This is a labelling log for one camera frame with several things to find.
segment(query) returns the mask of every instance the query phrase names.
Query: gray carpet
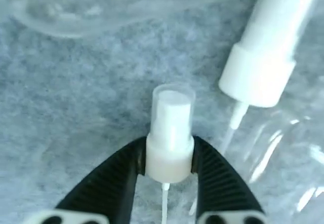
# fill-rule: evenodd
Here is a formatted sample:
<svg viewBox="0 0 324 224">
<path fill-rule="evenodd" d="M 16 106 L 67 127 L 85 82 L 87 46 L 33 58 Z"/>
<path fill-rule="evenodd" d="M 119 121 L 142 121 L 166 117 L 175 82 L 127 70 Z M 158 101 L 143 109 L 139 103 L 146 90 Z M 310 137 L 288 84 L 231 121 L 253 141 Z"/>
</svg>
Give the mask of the gray carpet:
<svg viewBox="0 0 324 224">
<path fill-rule="evenodd" d="M 50 38 L 13 20 L 3 23 L 0 223 L 20 223 L 33 211 L 52 208 L 113 152 L 146 135 L 151 93 L 159 84 L 188 82 L 195 89 L 193 132 L 217 146 L 233 107 L 217 81 L 254 2 L 227 0 L 76 41 Z M 324 112 L 323 20 L 320 0 L 281 100 L 310 117 Z M 236 143 L 267 115 L 251 108 Z M 324 120 L 318 125 L 324 127 Z M 273 171 L 267 188 L 280 189 L 278 175 Z M 285 191 L 294 188 L 285 183 Z M 195 189 L 194 176 L 171 186 L 169 223 L 192 221 L 187 211 Z M 159 223 L 160 200 L 160 185 L 141 177 L 132 223 Z"/>
</svg>

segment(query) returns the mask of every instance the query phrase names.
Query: plastic bottle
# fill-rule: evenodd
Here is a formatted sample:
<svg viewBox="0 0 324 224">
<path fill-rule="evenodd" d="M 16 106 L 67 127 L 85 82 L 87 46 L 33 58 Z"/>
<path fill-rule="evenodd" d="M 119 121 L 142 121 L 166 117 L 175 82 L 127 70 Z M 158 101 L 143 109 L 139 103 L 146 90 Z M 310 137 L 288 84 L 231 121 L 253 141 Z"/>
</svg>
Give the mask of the plastic bottle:
<svg viewBox="0 0 324 224">
<path fill-rule="evenodd" d="M 322 119 L 282 103 L 255 121 L 226 158 L 256 195 L 270 223 L 323 223 Z"/>
<path fill-rule="evenodd" d="M 215 1 L 220 0 L 0 0 L 0 17 L 12 15 L 40 32 L 78 38 Z"/>
</svg>

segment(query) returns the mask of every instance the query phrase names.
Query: white plastic cap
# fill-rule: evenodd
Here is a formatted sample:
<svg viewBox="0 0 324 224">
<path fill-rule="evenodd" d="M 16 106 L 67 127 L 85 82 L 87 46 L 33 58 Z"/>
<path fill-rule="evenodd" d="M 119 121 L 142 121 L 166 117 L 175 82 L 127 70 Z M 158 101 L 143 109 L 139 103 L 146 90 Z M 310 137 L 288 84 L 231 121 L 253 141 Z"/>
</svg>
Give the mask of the white plastic cap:
<svg viewBox="0 0 324 224">
<path fill-rule="evenodd" d="M 294 60 L 256 56 L 236 44 L 219 80 L 219 88 L 245 104 L 273 107 L 279 102 L 295 65 Z"/>
<path fill-rule="evenodd" d="M 258 107 L 275 106 L 296 65 L 293 53 L 314 0 L 258 0 L 219 81 L 230 97 Z"/>
<path fill-rule="evenodd" d="M 191 173 L 194 101 L 194 91 L 182 85 L 161 85 L 153 92 L 145 168 L 146 174 L 156 181 L 180 182 Z"/>
</svg>

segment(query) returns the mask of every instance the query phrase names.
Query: black plastic jaw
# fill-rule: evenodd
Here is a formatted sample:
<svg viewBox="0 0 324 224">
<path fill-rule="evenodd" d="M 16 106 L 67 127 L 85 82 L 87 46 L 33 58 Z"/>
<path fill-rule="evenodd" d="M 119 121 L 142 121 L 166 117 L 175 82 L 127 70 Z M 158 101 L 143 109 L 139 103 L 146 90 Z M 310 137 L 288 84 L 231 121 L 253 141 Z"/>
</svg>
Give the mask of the black plastic jaw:
<svg viewBox="0 0 324 224">
<path fill-rule="evenodd" d="M 198 174 L 196 219 L 206 211 L 257 210 L 256 198 L 230 164 L 206 141 L 195 136 L 192 173 Z M 112 224 L 131 219 L 138 174 L 145 175 L 146 137 L 114 153 L 86 176 L 56 208 L 92 212 Z"/>
</svg>

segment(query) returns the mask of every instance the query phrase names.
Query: clear plastic cap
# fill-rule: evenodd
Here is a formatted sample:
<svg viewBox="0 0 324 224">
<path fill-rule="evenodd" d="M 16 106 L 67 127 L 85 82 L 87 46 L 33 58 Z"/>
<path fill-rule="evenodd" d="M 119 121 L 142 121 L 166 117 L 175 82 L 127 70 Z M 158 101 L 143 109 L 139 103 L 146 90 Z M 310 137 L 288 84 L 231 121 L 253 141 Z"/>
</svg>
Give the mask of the clear plastic cap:
<svg viewBox="0 0 324 224">
<path fill-rule="evenodd" d="M 190 145 L 195 92 L 187 86 L 165 84 L 153 91 L 150 137 L 170 152 Z"/>
</svg>

